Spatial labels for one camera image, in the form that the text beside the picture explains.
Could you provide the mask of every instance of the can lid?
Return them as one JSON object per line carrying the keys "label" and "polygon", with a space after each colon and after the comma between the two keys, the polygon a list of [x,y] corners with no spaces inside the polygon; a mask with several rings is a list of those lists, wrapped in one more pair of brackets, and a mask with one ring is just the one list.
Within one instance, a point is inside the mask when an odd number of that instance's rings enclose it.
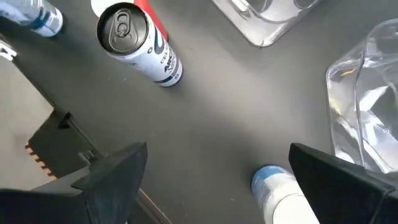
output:
{"label": "can lid", "polygon": [[143,45],[147,35],[146,16],[134,4],[127,2],[114,4],[99,17],[97,38],[109,53],[131,54]]}
{"label": "can lid", "polygon": [[319,224],[317,217],[303,195],[289,195],[282,199],[274,211],[273,224]]}

